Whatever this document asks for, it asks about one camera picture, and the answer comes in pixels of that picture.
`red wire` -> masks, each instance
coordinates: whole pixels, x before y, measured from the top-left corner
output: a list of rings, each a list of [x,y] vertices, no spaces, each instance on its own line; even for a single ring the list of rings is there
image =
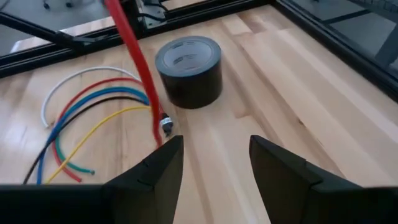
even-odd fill
[[[148,95],[150,101],[150,106],[152,107],[152,118],[153,118],[153,133],[157,143],[157,147],[162,145],[162,137],[159,132],[159,121],[160,121],[160,111],[159,111],[159,99],[156,93],[154,82],[150,75],[148,64],[139,48],[137,38],[131,30],[130,24],[124,14],[124,11],[120,5],[119,0],[105,0],[106,6],[109,9],[116,28],[122,37],[122,40],[129,50],[130,56],[132,57],[134,63],[136,64],[137,70],[140,74],[142,85],[144,86],[145,92]]]
[[[120,77],[120,78],[109,78],[109,79],[106,79],[106,80],[102,80],[102,81],[100,81],[100,82],[96,82],[96,83],[94,83],[94,84],[92,84],[92,85],[86,87],[84,90],[82,90],[81,92],[79,92],[76,96],[74,96],[74,97],[67,103],[67,105],[63,108],[63,110],[62,110],[60,116],[58,117],[58,120],[60,120],[61,117],[67,112],[67,110],[69,109],[69,107],[71,107],[71,105],[72,105],[77,99],[79,99],[79,97],[80,97],[81,95],[83,95],[84,93],[86,93],[88,90],[90,90],[90,89],[92,89],[92,88],[95,88],[95,87],[97,87],[97,86],[99,86],[99,85],[101,85],[101,84],[104,84],[104,83],[116,82],[116,81],[129,81],[129,82],[134,82],[134,83],[137,83],[137,84],[142,85],[142,83],[141,83],[139,80],[136,80],[136,79],[133,79],[133,78],[124,78],[124,77]],[[62,164],[62,161],[61,161],[61,159],[60,159],[60,157],[59,157],[59,155],[58,155],[58,153],[57,153],[57,149],[55,148],[55,143],[54,143],[54,142],[52,143],[52,151],[53,151],[53,154],[54,154],[55,161],[57,162],[58,166],[60,166],[60,165]],[[77,176],[76,174],[74,174],[74,173],[73,173],[72,171],[70,171],[69,169],[67,169],[66,167],[63,168],[63,171],[64,171],[68,176],[70,176],[71,178],[75,179],[77,182],[81,182],[81,178],[80,178],[79,176]]]

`wooden surface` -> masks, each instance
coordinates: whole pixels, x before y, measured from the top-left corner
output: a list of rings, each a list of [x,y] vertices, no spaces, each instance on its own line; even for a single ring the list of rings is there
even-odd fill
[[[161,46],[186,35],[210,37],[223,51],[224,90],[198,110],[171,105],[154,67]],[[140,46],[174,133],[185,140],[175,223],[269,223],[251,171],[252,134],[362,186],[398,184],[398,106],[274,8],[167,32]],[[21,183],[43,146],[50,130],[39,114],[50,89],[68,74],[98,65],[136,72],[119,46],[0,80],[0,182]],[[103,71],[74,78],[51,99],[49,121],[82,88],[120,76]],[[62,133],[63,150],[70,152],[101,118],[133,104],[114,101],[85,113]],[[150,124],[148,111],[133,111],[100,128],[73,158],[96,170],[81,175],[84,183],[106,182],[152,152]],[[45,162],[48,177],[56,168],[51,152]],[[54,183],[73,181],[60,174]]]

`wire connector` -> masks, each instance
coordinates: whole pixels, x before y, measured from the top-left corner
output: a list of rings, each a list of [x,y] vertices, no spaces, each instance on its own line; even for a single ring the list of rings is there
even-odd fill
[[[167,115],[167,113],[162,113],[162,119],[160,120],[160,125],[166,137],[169,137],[172,133],[172,128],[174,124],[172,119]]]

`black wire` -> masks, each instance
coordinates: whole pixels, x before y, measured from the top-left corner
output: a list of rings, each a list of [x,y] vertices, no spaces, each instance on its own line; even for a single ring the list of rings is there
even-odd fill
[[[157,6],[161,7],[165,12],[168,12],[169,10],[162,4],[157,4],[157,3],[144,3],[145,6]]]
[[[83,114],[84,112],[88,111],[89,109],[91,109],[92,107],[99,105],[101,103],[107,102],[107,101],[111,101],[111,100],[132,100],[132,101],[136,101],[139,103],[142,103],[143,105],[146,105],[145,102],[143,102],[142,100],[139,100],[137,98],[134,97],[130,97],[130,96],[112,96],[109,98],[105,98],[102,100],[99,100],[93,104],[90,104],[89,106],[83,108],[81,111],[77,112],[74,116],[72,116],[67,122],[65,122],[65,124],[62,125],[62,127],[59,129],[59,131],[57,133],[55,133],[53,135],[53,138],[50,139],[50,141],[43,147],[43,149],[40,151],[39,155],[36,157],[35,161],[32,164],[32,167],[30,167],[23,184],[26,184],[27,181],[29,180],[29,178],[31,177],[33,170],[35,169],[37,163],[39,162],[40,158],[42,157],[42,155],[45,153],[45,151],[47,150],[47,148],[50,146],[50,144],[57,138],[57,136],[60,134],[60,132],[66,128],[74,119],[76,119],[77,117],[79,117],[81,114]]]
[[[142,16],[142,17],[148,17],[148,18],[151,18],[151,19],[156,20],[156,21],[159,21],[159,22],[164,22],[164,21],[166,21],[166,19],[159,18],[159,17],[153,16],[153,15],[147,14],[147,13],[139,13],[139,14],[138,14],[138,17],[141,17],[141,16]]]

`duct tape roll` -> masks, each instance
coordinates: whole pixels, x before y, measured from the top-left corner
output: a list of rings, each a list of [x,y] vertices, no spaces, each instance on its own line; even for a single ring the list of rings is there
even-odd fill
[[[176,106],[201,108],[221,94],[221,49],[214,40],[199,36],[173,40],[159,50],[155,64]]]

